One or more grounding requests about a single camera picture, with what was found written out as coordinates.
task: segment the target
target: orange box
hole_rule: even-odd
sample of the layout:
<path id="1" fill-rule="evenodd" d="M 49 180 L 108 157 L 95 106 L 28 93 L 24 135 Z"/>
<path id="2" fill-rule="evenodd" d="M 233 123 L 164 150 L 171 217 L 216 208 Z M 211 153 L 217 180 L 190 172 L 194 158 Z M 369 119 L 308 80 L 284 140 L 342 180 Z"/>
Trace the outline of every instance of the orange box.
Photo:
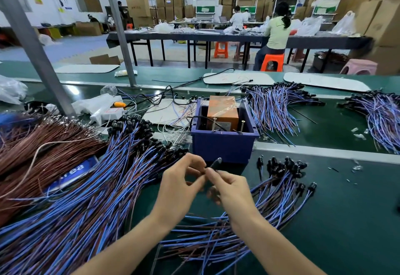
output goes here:
<path id="1" fill-rule="evenodd" d="M 212 130 L 214 118 L 216 118 L 216 122 L 227 131 L 237 130 L 239 114 L 235 97 L 210 96 L 207 117 L 211 119 L 207 121 L 207 130 Z"/>

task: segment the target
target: black hair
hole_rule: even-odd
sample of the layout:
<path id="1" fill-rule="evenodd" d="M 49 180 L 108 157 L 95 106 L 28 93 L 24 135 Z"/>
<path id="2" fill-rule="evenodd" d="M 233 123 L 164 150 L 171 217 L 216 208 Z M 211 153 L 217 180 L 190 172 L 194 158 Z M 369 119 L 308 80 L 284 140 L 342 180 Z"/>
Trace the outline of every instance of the black hair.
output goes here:
<path id="1" fill-rule="evenodd" d="M 292 12 L 289 10 L 289 5 L 286 2 L 281 2 L 276 6 L 275 14 L 278 16 L 282 16 L 282 21 L 285 25 L 285 29 L 290 27 L 290 17 L 292 16 Z"/>

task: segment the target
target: table leg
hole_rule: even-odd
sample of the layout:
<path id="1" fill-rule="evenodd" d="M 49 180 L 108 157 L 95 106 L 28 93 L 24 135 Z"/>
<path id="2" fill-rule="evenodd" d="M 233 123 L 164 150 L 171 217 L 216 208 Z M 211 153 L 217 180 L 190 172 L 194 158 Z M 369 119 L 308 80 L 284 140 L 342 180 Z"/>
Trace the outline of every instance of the table leg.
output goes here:
<path id="1" fill-rule="evenodd" d="M 162 59 L 165 61 L 164 40 L 161 40 Z"/>
<path id="2" fill-rule="evenodd" d="M 247 69 L 247 59 L 249 55 L 250 55 L 250 43 L 247 44 L 246 59 L 244 60 L 243 71 Z"/>
<path id="3" fill-rule="evenodd" d="M 187 41 L 187 67 L 190 69 L 190 40 Z"/>
<path id="4" fill-rule="evenodd" d="M 132 55 L 133 55 L 133 60 L 135 61 L 135 66 L 138 66 L 138 61 L 136 60 L 135 49 L 133 48 L 133 42 L 130 43 L 130 47 L 132 48 Z"/>
<path id="5" fill-rule="evenodd" d="M 209 53 L 209 51 L 208 51 L 208 41 L 206 41 L 206 69 L 207 69 L 207 66 L 208 66 L 208 53 Z"/>
<path id="6" fill-rule="evenodd" d="M 310 49 L 307 49 L 306 50 L 306 55 L 304 56 L 303 64 L 301 65 L 300 73 L 303 73 L 303 71 L 304 71 L 304 67 L 306 65 L 307 57 L 308 57 L 308 53 L 309 52 L 310 52 Z"/>
<path id="7" fill-rule="evenodd" d="M 244 65 L 244 59 L 246 58 L 246 49 L 247 49 L 247 42 L 244 43 L 244 47 L 243 47 L 242 65 Z"/>
<path id="8" fill-rule="evenodd" d="M 153 56 L 151 55 L 150 40 L 147 40 L 147 49 L 149 50 L 150 65 L 153 67 Z"/>
<path id="9" fill-rule="evenodd" d="M 326 54 L 326 56 L 325 56 L 325 58 L 324 58 L 324 61 L 322 62 L 322 67 L 321 67 L 320 73 L 323 73 L 323 72 L 324 72 L 325 67 L 326 67 L 326 63 L 328 62 L 328 58 L 329 58 L 331 52 L 332 52 L 332 49 L 329 49 L 329 50 L 327 51 L 327 54 Z"/>
<path id="10" fill-rule="evenodd" d="M 293 48 L 291 48 L 290 51 L 289 51 L 289 56 L 287 57 L 287 60 L 286 60 L 286 64 L 287 65 L 289 64 L 290 57 L 292 56 L 292 52 L 293 52 Z"/>

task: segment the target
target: green work surface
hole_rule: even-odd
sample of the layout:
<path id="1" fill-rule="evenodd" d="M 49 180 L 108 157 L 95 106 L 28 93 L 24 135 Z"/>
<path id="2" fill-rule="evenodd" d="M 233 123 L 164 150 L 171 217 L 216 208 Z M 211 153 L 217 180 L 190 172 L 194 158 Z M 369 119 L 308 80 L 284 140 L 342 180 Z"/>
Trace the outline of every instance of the green work surface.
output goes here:
<path id="1" fill-rule="evenodd" d="M 26 83 L 28 85 L 28 93 L 26 101 L 39 100 L 48 103 L 55 103 L 55 99 L 49 96 L 48 91 L 41 83 Z M 88 99 L 95 97 L 100 94 L 100 90 L 103 86 L 63 86 L 66 92 L 71 97 L 72 101 Z M 123 91 L 135 95 L 135 94 L 153 94 L 156 90 L 139 90 L 130 87 L 120 87 Z M 213 95 L 215 93 L 204 93 L 197 91 L 176 91 L 178 96 L 184 95 L 189 98 L 192 95 L 206 96 Z M 343 102 L 335 99 L 322 99 L 326 102 L 326 106 L 296 106 L 293 108 L 299 111 L 304 116 L 317 122 L 313 123 L 309 119 L 302 115 L 289 110 L 290 113 L 298 119 L 297 124 L 300 132 L 297 136 L 291 136 L 285 134 L 287 138 L 296 146 L 311 146 L 311 147 L 325 147 L 330 149 L 343 149 L 351 151 L 365 151 L 365 152 L 376 152 L 373 139 L 369 134 L 365 134 L 367 140 L 362 140 L 353 136 L 351 129 L 357 127 L 359 130 L 356 133 L 363 133 L 367 128 L 365 117 L 358 114 L 357 112 L 350 111 L 348 109 L 341 109 L 336 107 L 337 102 Z M 148 102 L 141 104 L 138 108 L 146 109 L 150 106 Z M 21 110 L 22 106 L 11 105 L 6 103 L 0 103 L 0 110 Z M 283 143 L 281 139 L 276 135 L 272 135 L 273 138 L 279 143 Z M 384 150 L 379 150 L 380 153 L 386 153 Z"/>
<path id="2" fill-rule="evenodd" d="M 272 157 L 267 151 L 256 150 L 242 172 L 250 187 L 259 183 L 256 161 L 262 154 L 264 163 Z M 274 155 L 283 161 L 287 154 Z M 399 274 L 400 214 L 395 210 L 400 196 L 399 166 L 360 162 L 363 170 L 352 173 L 355 163 L 349 159 L 300 154 L 290 154 L 290 157 L 308 163 L 306 176 L 299 181 L 306 186 L 316 182 L 317 189 L 293 221 L 283 228 L 283 235 L 329 275 Z M 241 172 L 237 167 L 223 169 L 235 174 Z M 266 171 L 263 175 L 264 179 L 268 177 Z M 157 193 L 157 185 L 144 188 L 136 202 L 132 227 L 151 211 Z M 202 192 L 195 198 L 190 212 L 218 217 L 223 210 Z M 135 274 L 149 274 L 154 255 L 155 250 L 144 259 Z M 154 274 L 171 274 L 181 262 L 180 258 L 160 260 Z M 212 266 L 205 274 L 215 274 L 227 265 Z M 177 274 L 197 274 L 200 267 L 200 263 L 190 262 Z M 264 273 L 252 254 L 237 264 L 238 275 Z M 234 269 L 225 274 L 234 274 Z"/>
<path id="3" fill-rule="evenodd" d="M 127 76 L 114 77 L 114 72 L 124 70 L 125 66 L 122 64 L 116 70 L 109 73 L 80 73 L 80 74 L 57 74 L 61 81 L 72 81 L 81 83 L 127 83 L 129 80 Z M 186 69 L 176 67 L 134 67 L 138 71 L 136 82 L 139 85 L 153 85 L 153 86 L 168 86 L 172 83 L 173 86 L 179 85 L 185 81 L 191 81 L 203 76 L 205 73 L 216 73 L 222 70 L 217 69 Z M 266 72 L 276 82 L 283 81 L 284 73 L 280 72 Z M 4 61 L 0 64 L 0 75 L 11 78 L 32 78 L 39 79 L 35 69 L 30 62 L 26 61 Z M 339 78 L 335 74 L 324 74 L 324 76 L 333 76 Z M 385 92 L 400 93 L 400 76 L 341 76 L 347 79 L 359 80 L 364 82 L 371 89 L 376 90 L 382 88 Z M 207 85 L 201 80 L 196 81 L 187 87 L 200 87 L 206 88 Z M 230 86 L 227 85 L 208 85 L 208 88 L 228 90 Z M 314 94 L 328 94 L 328 95 L 349 95 L 350 92 L 331 90 L 318 87 L 305 87 L 306 91 Z"/>

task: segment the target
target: long table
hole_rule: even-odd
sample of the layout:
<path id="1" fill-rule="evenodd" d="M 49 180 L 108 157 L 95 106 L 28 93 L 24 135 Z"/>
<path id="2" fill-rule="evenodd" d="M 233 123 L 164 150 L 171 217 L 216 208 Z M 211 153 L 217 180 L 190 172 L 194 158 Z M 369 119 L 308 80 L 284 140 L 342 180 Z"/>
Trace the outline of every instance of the long table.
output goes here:
<path id="1" fill-rule="evenodd" d="M 97 96 L 105 84 L 125 86 L 123 90 L 130 94 L 157 93 L 159 89 L 156 87 L 157 84 L 165 87 L 170 82 L 193 80 L 212 71 L 167 67 L 138 67 L 137 70 L 137 81 L 154 85 L 153 89 L 130 88 L 128 78 L 114 77 L 114 72 L 57 75 L 71 98 L 77 100 Z M 267 74 L 275 81 L 283 80 L 282 73 Z M 0 64 L 0 75 L 20 80 L 31 79 L 31 82 L 25 81 L 28 85 L 29 99 L 54 103 L 45 87 L 40 82 L 34 81 L 38 76 L 30 63 L 5 61 Z M 385 92 L 400 93 L 398 76 L 344 76 L 344 78 L 363 81 L 372 89 L 382 87 Z M 229 86 L 212 85 L 212 88 L 206 88 L 203 81 L 198 81 L 193 84 L 190 93 L 187 93 L 186 89 L 177 89 L 177 92 L 179 96 L 208 96 L 214 95 L 216 91 L 222 92 Z M 306 87 L 306 90 L 318 96 L 349 94 L 316 87 Z M 302 119 L 298 122 L 301 132 L 298 136 L 290 138 L 296 147 L 265 143 L 259 139 L 246 166 L 224 165 L 223 170 L 245 176 L 249 186 L 254 187 L 259 183 L 256 162 L 261 155 L 264 156 L 264 162 L 272 156 L 279 161 L 290 156 L 296 161 L 308 163 L 306 176 L 301 182 L 306 186 L 316 182 L 318 185 L 316 193 L 293 221 L 282 229 L 283 235 L 329 275 L 398 275 L 400 215 L 395 211 L 395 207 L 400 195 L 400 179 L 397 171 L 399 157 L 392 154 L 378 154 L 370 136 L 367 136 L 366 141 L 353 137 L 352 128 L 358 127 L 360 131 L 366 128 L 365 118 L 356 112 L 338 109 L 335 104 L 339 98 L 325 100 L 331 102 L 327 102 L 324 107 L 295 107 L 318 123 L 314 124 L 292 112 L 294 117 Z M 144 109 L 149 106 L 144 104 L 142 106 Z M 22 109 L 21 106 L 4 103 L 0 103 L 0 108 Z M 353 159 L 357 159 L 364 167 L 361 172 L 351 172 L 355 165 Z M 142 191 L 135 204 L 133 226 L 151 211 L 158 188 L 159 185 L 151 185 Z M 204 192 L 200 192 L 190 212 L 204 217 L 218 217 L 222 209 L 207 199 Z M 135 274 L 150 274 L 155 252 L 153 250 L 147 255 Z M 162 259 L 157 262 L 154 274 L 171 274 L 181 263 L 182 260 L 179 258 Z M 212 265 L 207 273 L 215 274 L 226 266 L 227 264 Z M 190 262 L 183 266 L 181 273 L 196 274 L 199 268 L 196 263 Z M 264 273 L 261 264 L 252 254 L 238 262 L 236 268 L 238 275 L 249 273 Z M 233 269 L 226 274 L 234 274 Z"/>
<path id="2" fill-rule="evenodd" d="M 134 45 L 147 45 L 149 51 L 150 65 L 153 66 L 153 57 L 151 53 L 151 45 L 150 40 L 161 40 L 162 54 L 163 59 L 165 60 L 165 52 L 164 52 L 164 40 L 186 40 L 187 41 L 187 67 L 190 68 L 190 46 L 194 47 L 194 61 L 196 61 L 196 42 L 204 41 L 206 46 L 206 63 L 205 68 L 208 67 L 208 62 L 210 61 L 210 46 L 212 41 L 235 41 L 244 43 L 244 55 L 243 55 L 243 70 L 247 68 L 247 58 L 250 53 L 250 48 L 260 49 L 264 44 L 267 43 L 268 37 L 264 37 L 261 35 L 229 35 L 224 34 L 223 30 L 209 30 L 215 34 L 202 34 L 202 33 L 155 33 L 155 32 L 146 32 L 146 33 L 130 33 L 125 32 L 126 40 L 130 43 L 132 48 L 132 53 L 135 61 L 135 65 L 137 66 L 136 55 L 134 52 Z M 146 40 L 146 43 L 136 42 L 139 40 Z M 261 45 L 251 45 L 251 43 L 261 43 Z M 331 34 L 330 32 L 320 31 L 315 36 L 310 37 L 302 37 L 292 35 L 289 36 L 287 40 L 287 48 L 290 48 L 290 53 L 288 60 L 293 52 L 294 48 L 297 49 L 306 49 L 306 56 L 304 58 L 301 72 L 304 70 L 304 66 L 306 65 L 307 57 L 310 52 L 310 49 L 328 49 L 327 55 L 324 59 L 321 73 L 323 73 L 328 57 L 333 49 L 342 49 L 342 50 L 352 50 L 352 49 L 361 49 L 372 43 L 372 38 L 370 37 L 344 37 L 339 35 Z M 108 47 L 116 47 L 119 45 L 119 40 L 116 32 L 111 32 L 107 37 Z"/>

